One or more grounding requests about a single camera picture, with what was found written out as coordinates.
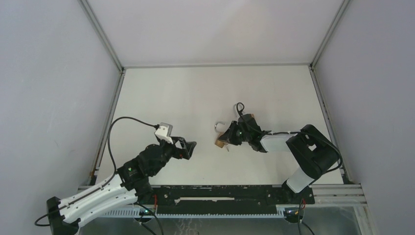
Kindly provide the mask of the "short shackle brass padlock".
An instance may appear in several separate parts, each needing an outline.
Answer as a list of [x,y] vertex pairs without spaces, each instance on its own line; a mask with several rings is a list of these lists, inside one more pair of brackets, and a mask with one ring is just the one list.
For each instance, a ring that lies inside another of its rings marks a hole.
[[224,148],[224,147],[227,148],[227,144],[224,141],[220,140],[220,137],[223,135],[224,132],[221,132],[218,130],[218,125],[224,125],[224,124],[225,124],[224,122],[218,121],[214,125],[214,131],[217,134],[217,138],[214,144],[219,148]]

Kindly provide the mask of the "long shackle brass padlock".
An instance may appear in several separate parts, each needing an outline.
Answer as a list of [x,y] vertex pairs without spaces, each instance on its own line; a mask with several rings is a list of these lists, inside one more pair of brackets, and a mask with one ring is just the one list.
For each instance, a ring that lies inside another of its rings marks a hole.
[[254,119],[253,114],[245,112],[245,105],[242,102],[238,102],[233,106],[235,116],[238,118],[238,121],[249,121]]

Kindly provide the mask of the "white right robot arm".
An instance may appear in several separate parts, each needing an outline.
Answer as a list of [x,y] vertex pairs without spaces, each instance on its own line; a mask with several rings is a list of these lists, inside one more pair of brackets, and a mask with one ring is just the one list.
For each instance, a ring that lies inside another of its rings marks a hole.
[[272,132],[261,130],[251,114],[232,121],[216,139],[218,146],[241,145],[246,142],[256,152],[289,151],[298,169],[283,184],[283,199],[290,204],[302,198],[302,191],[324,174],[341,167],[342,156],[315,126],[305,125],[299,131]]

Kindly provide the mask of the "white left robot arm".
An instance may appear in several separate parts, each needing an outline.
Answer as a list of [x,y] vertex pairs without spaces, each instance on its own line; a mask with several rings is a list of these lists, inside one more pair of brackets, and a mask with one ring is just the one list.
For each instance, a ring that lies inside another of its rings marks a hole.
[[149,203],[153,189],[149,179],[156,176],[170,159],[190,159],[197,143],[174,137],[172,143],[160,140],[127,161],[110,177],[76,195],[47,200],[47,218],[52,234],[74,235],[103,214],[119,207]]

